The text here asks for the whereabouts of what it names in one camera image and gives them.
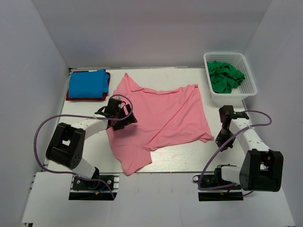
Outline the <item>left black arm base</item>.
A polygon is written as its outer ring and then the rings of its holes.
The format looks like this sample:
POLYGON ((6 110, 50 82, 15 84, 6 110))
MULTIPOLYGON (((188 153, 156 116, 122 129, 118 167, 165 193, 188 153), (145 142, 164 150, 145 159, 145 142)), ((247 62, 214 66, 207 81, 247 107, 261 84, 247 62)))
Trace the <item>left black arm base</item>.
POLYGON ((85 181, 78 176, 73 177, 70 187, 70 201, 113 201, 118 193, 119 174, 100 174, 98 179, 107 183, 108 187, 100 181, 85 181))

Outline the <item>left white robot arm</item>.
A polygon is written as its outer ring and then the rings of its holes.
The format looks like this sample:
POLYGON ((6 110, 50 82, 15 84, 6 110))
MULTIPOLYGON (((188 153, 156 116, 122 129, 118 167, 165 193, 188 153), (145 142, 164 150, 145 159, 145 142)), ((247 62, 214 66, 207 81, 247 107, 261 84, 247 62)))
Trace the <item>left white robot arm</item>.
POLYGON ((75 124, 59 123, 46 150, 46 158, 60 164, 74 175, 84 178, 84 183, 94 189, 99 186, 99 170, 82 157, 85 140, 101 131, 124 129, 137 123, 133 104, 123 95, 113 95, 106 106, 93 116, 80 116, 84 120, 75 124))

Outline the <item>pink t shirt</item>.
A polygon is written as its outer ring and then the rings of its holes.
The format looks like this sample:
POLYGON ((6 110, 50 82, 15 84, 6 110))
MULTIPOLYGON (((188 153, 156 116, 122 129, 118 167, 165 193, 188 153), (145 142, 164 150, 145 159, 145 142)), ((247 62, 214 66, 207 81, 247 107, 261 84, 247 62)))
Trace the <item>pink t shirt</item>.
POLYGON ((197 84, 157 91, 139 86, 125 74, 114 93, 132 101, 137 119, 124 129, 107 129, 111 150, 125 175, 151 164, 151 152, 159 148, 214 139, 197 84))

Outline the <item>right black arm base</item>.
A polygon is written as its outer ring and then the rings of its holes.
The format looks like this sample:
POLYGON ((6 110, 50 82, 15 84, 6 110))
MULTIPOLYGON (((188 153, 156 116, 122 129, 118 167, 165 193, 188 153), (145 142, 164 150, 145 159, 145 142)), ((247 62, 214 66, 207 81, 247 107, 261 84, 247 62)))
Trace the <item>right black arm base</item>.
POLYGON ((205 174, 198 190, 199 202, 243 201, 242 189, 232 182, 219 180, 214 174, 205 174))

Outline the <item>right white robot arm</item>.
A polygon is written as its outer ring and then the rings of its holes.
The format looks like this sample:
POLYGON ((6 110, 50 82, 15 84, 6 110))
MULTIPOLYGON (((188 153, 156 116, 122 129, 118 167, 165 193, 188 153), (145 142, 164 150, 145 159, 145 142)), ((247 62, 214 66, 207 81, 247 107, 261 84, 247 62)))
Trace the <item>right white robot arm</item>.
POLYGON ((227 150, 239 142, 246 155, 242 166, 218 165, 214 171, 214 184, 226 188, 230 183, 245 191, 277 192, 281 188, 284 157, 280 151, 267 146, 250 125, 246 112, 236 112, 231 105, 219 109, 221 130, 215 142, 227 150))

